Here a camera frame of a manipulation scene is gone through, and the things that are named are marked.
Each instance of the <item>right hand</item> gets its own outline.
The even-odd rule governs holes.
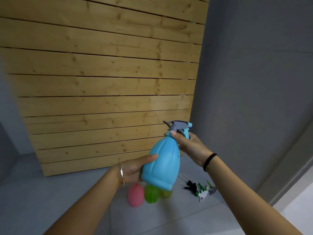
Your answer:
[[[186,153],[198,166],[203,167],[205,161],[212,152],[198,139],[198,137],[189,132],[189,139],[182,134],[171,131],[171,135],[176,139],[179,149]]]

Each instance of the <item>gray floor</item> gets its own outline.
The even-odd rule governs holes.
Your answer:
[[[19,157],[0,185],[0,233],[44,233],[106,171],[44,177],[33,154]],[[182,157],[181,172],[203,184],[209,179],[187,156]],[[181,184],[184,181],[178,178],[171,198],[152,205],[144,202],[139,208],[128,205],[128,187],[121,187],[96,234],[224,234],[229,230],[242,234],[218,193],[199,203]]]

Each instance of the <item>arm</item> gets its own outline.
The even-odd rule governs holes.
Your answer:
[[[156,160],[157,154],[121,163],[124,182],[140,180],[141,167]],[[93,234],[110,204],[116,190],[122,184],[119,164],[110,168],[103,177],[68,209],[46,232],[50,234]]]
[[[189,133],[190,140],[173,131],[172,136],[180,144],[180,149],[187,153],[198,166],[203,167],[207,158],[212,154],[192,133]],[[206,172],[247,235],[302,234],[241,181],[218,156],[211,160]]]

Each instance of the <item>left hand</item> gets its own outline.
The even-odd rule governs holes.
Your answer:
[[[157,159],[158,154],[146,155],[140,158],[121,162],[123,170],[123,179],[125,183],[132,183],[141,180],[141,168],[144,164],[153,162]]]

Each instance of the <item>blue spray bottle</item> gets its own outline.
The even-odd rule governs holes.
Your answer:
[[[166,136],[157,142],[149,154],[158,154],[158,158],[143,166],[141,179],[152,186],[163,190],[171,190],[176,181],[180,165],[180,153],[176,140],[171,136],[171,130],[189,139],[188,130],[192,123],[185,121],[163,121],[169,130]]]

